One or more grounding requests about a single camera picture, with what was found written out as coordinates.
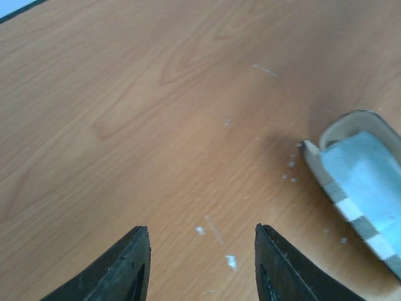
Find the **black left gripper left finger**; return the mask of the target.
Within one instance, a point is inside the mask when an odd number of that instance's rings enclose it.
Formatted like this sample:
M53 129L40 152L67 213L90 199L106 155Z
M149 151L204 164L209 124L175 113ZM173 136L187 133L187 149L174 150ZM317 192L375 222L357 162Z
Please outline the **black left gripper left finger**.
M136 226L82 272L43 300L146 300L151 247L146 226Z

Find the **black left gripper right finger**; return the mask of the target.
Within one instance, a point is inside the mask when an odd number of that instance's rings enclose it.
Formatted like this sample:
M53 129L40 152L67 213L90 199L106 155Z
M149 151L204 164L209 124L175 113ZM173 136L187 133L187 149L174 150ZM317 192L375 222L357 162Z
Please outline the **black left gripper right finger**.
M255 269L260 300L362 300L326 274L270 225L256 225Z

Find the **light blue cleaning cloth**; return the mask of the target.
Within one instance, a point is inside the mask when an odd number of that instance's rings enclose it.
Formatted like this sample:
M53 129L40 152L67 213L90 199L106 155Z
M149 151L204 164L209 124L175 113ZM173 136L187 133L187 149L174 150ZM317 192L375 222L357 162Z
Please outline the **light blue cleaning cloth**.
M323 167L360 211L400 248L400 166L369 132L337 142L320 154Z

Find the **plaid glasses case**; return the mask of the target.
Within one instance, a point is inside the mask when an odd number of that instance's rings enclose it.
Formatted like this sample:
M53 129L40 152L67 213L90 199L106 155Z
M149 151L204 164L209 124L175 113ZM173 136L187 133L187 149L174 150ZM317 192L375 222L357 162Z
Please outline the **plaid glasses case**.
M300 148L338 212L399 278L400 135L379 114L355 110Z

